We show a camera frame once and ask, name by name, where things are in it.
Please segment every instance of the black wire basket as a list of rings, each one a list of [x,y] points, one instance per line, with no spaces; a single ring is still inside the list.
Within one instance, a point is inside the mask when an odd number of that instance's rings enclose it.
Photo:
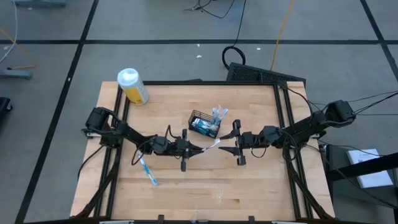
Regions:
[[[203,124],[211,124],[212,120],[212,116],[197,110],[193,110],[191,117],[189,117],[188,120],[189,130],[196,131],[197,133],[209,136],[211,138],[216,138],[221,127],[221,121],[218,124],[212,124],[212,128],[204,128],[205,125]]]

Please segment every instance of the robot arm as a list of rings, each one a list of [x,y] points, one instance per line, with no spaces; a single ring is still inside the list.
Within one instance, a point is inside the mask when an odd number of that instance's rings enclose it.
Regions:
[[[115,119],[114,127],[108,124],[109,117]],[[106,147],[118,147],[123,138],[133,142],[137,150],[143,154],[155,153],[158,156],[179,156],[182,158],[181,171],[185,172],[186,162],[192,156],[203,153],[201,147],[195,146],[187,141],[187,130],[182,130],[182,136],[175,137],[174,142],[167,139],[167,133],[170,131],[168,126],[165,136],[143,136],[127,122],[117,118],[113,111],[97,107],[94,108],[85,124],[84,133],[96,133],[101,136],[101,145]]]
[[[264,126],[259,134],[245,132],[240,134],[241,122],[235,120],[233,122],[233,130],[220,139],[236,138],[236,147],[219,147],[224,151],[232,153],[238,157],[238,165],[243,166],[246,160],[243,155],[243,149],[267,148],[274,146],[283,148],[287,138],[291,138],[291,142],[295,142],[298,147],[308,142],[314,134],[323,136],[326,134],[325,129],[332,126],[340,128],[351,124],[356,115],[347,101],[335,101],[326,105],[321,111],[316,111],[311,116],[295,123],[287,128],[277,128],[275,126]]]

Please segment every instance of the black metal frame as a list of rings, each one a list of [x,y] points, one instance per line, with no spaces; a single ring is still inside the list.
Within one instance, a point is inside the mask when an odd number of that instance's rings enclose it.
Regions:
[[[331,145],[326,145],[326,159],[328,159],[329,162],[333,164],[333,146]],[[395,169],[398,168],[397,161],[398,152],[386,156],[381,156],[377,159],[371,159],[369,161],[360,162],[358,164],[341,167],[339,168],[339,171],[342,172],[346,177],[350,178],[392,169],[392,175],[396,176]],[[333,201],[333,182],[337,180],[343,180],[345,178],[336,170],[331,169],[329,164],[326,164],[325,175],[329,186],[330,196]],[[396,191],[396,200],[398,202],[398,186],[395,183],[395,178],[393,184]],[[398,209],[393,208],[393,210],[395,222],[398,223]]]
[[[113,109],[115,114],[119,114],[121,96],[122,96],[122,89],[120,88],[120,86],[118,86],[118,93],[116,94],[116,102],[114,104],[114,109]],[[113,118],[111,125],[114,126],[114,123],[115,123],[115,119]],[[106,148],[104,164],[103,164],[102,171],[101,171],[101,177],[99,179],[99,186],[105,181],[106,174],[108,173],[109,161],[111,159],[111,150],[112,149],[110,147]],[[94,208],[94,217],[98,217],[100,215],[101,206],[102,206],[102,197],[98,200],[98,203],[96,204],[96,206]]]
[[[144,84],[145,85],[265,85],[265,86],[273,86],[279,124],[280,124],[281,128],[284,128],[284,126],[285,126],[284,115],[282,112],[282,105],[280,103],[279,86],[277,83],[274,83],[274,82],[148,81],[148,82],[144,82]],[[294,123],[293,112],[292,112],[292,107],[290,104],[289,94],[286,90],[284,90],[284,97],[285,97],[285,103],[287,105],[287,113],[290,114],[289,115],[289,123],[291,125],[292,123]],[[120,91],[120,88],[118,88],[118,94],[116,96],[115,108],[117,108],[117,104],[120,104],[120,100],[121,100],[121,91]],[[128,105],[129,105],[128,102],[129,102],[129,100],[126,99],[126,104],[124,105],[124,112],[123,112],[123,120],[124,121],[127,120]],[[117,152],[121,153],[121,148],[122,148],[122,146],[120,148],[117,148]],[[101,172],[101,177],[108,172],[108,168],[105,165],[105,163],[109,162],[109,158],[110,158],[110,153],[109,153],[109,155],[106,154],[106,157],[104,158],[104,166],[103,166],[103,170]],[[297,166],[301,167],[301,169],[299,169],[300,177],[305,178],[302,160],[297,160]],[[114,200],[114,195],[116,192],[116,182],[117,182],[117,175],[115,176],[115,179],[112,181],[111,188],[109,191],[109,197],[108,197],[107,208],[106,208],[106,216],[107,217],[111,217],[111,215],[112,215],[113,200]],[[296,190],[295,182],[290,177],[289,177],[289,183],[290,183],[290,192],[292,194],[292,203],[293,203],[295,217],[296,217],[296,219],[299,219],[299,218],[301,218],[299,199],[297,197],[297,190]],[[101,201],[99,201],[98,204],[96,205],[96,210],[95,210],[96,217],[98,217],[100,215],[100,210],[101,210],[100,202]],[[312,209],[309,204],[307,206],[308,201],[306,200],[305,203],[306,203],[305,209],[306,209],[306,213],[307,213],[307,218],[313,218]]]

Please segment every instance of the wooden table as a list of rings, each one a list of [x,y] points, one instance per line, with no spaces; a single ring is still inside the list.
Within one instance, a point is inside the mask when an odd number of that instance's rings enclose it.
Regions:
[[[303,83],[288,86],[305,95]],[[143,106],[130,104],[127,121],[143,135],[164,135],[171,124],[173,135],[181,135],[188,128],[192,110],[211,114],[218,105],[229,109],[222,121],[218,136],[232,130],[232,122],[241,120],[241,132],[258,133],[265,125],[279,126],[272,86],[248,85],[147,85],[149,102]],[[113,109],[118,84],[104,82],[97,106]],[[294,120],[309,116],[306,102],[289,92]],[[123,111],[121,103],[120,117]],[[285,105],[285,124],[288,124]],[[214,139],[188,130],[188,139],[197,146],[209,146]],[[88,140],[85,158],[98,148],[99,138]],[[317,147],[311,140],[310,145]],[[221,146],[233,146],[234,139]],[[156,220],[159,214],[166,220],[295,220],[292,197],[282,150],[269,147],[263,158],[257,159],[245,151],[247,164],[237,166],[230,153],[210,149],[192,157],[187,171],[180,171],[180,160],[174,157],[145,156],[147,165],[156,176],[159,186],[151,184],[140,164],[131,166],[136,147],[124,141],[112,219]],[[254,153],[262,154],[263,149]],[[319,152],[302,149],[303,166],[308,189],[326,212],[334,215],[322,160]],[[101,175],[104,150],[92,158],[82,170],[77,185],[71,215],[76,215],[90,200]],[[297,188],[302,217],[305,217],[302,194]],[[104,214],[108,192],[104,194],[101,213]]]

